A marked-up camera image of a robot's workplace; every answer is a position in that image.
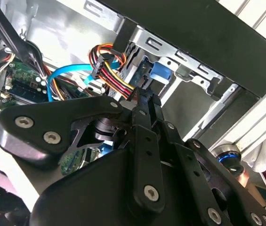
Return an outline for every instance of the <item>green circuit board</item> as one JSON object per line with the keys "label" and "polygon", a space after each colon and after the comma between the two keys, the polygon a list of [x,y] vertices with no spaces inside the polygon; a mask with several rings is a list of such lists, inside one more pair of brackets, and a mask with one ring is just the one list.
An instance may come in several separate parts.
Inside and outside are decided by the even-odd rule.
{"label": "green circuit board", "polygon": [[39,75],[34,70],[31,70],[29,67],[20,62],[13,62],[12,65],[14,65],[14,67],[11,68],[12,80],[17,80],[35,89],[37,88],[38,83],[35,79],[39,77]]}

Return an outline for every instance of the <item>black plastic part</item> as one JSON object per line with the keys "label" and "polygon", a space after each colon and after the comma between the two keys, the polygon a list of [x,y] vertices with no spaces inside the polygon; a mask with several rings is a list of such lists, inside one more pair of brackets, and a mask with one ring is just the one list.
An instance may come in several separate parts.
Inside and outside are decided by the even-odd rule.
{"label": "black plastic part", "polygon": [[221,163],[235,177],[238,177],[244,172],[244,167],[241,165],[241,161],[238,158],[235,157],[224,158]]}
{"label": "black plastic part", "polygon": [[266,216],[264,208],[261,208],[253,196],[249,195],[248,191],[237,182],[203,144],[198,140],[189,139],[185,146],[195,152],[197,160],[210,172],[211,180],[208,181],[208,184],[211,189],[217,188],[225,197],[226,209],[224,212],[228,213],[234,226],[255,226],[256,223],[253,221],[251,213],[255,213],[260,219],[263,219],[263,215]]}
{"label": "black plastic part", "polygon": [[119,55],[124,53],[127,49],[129,40],[133,35],[137,24],[128,18],[124,19],[121,29],[114,41],[112,53]]}
{"label": "black plastic part", "polygon": [[266,94],[266,39],[217,1],[100,2],[256,96]]}
{"label": "black plastic part", "polygon": [[0,38],[6,43],[16,56],[26,64],[33,65],[30,46],[20,38],[11,23],[0,9]]}
{"label": "black plastic part", "polygon": [[100,54],[96,62],[96,65],[94,66],[94,69],[91,73],[92,78],[97,79],[98,74],[101,71],[102,67],[104,66],[105,61],[107,61],[108,64],[111,65],[113,62],[113,59],[114,59],[114,55],[112,54],[109,54],[109,53]]}
{"label": "black plastic part", "polygon": [[[117,107],[113,107],[111,103],[115,103],[111,97],[93,97],[6,108],[0,114],[0,146],[37,167],[55,167],[67,150],[77,149],[92,120],[120,115],[122,106],[115,103]],[[19,116],[31,118],[34,125],[28,129],[18,127],[15,119]],[[71,143],[70,132],[74,129],[79,133]],[[48,131],[58,133],[60,143],[46,143],[43,136]]]}

